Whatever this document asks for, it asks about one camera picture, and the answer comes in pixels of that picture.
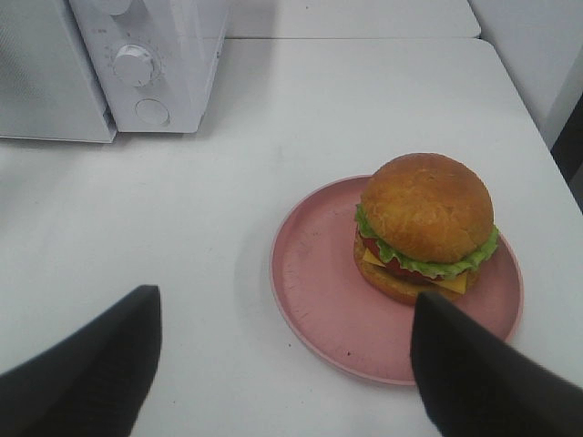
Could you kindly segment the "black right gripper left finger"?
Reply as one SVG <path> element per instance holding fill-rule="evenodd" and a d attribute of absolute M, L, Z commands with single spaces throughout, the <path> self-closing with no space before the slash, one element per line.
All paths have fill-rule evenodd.
<path fill-rule="evenodd" d="M 129 436 L 158 370 L 159 288 L 142 285 L 1 376 L 4 436 Z"/>

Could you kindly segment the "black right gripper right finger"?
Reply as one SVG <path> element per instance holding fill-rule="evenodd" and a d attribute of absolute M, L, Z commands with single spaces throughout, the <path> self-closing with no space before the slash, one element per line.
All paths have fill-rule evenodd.
<path fill-rule="evenodd" d="M 414 306 L 410 358 L 443 436 L 579 436 L 582 390 L 514 350 L 434 292 Z"/>

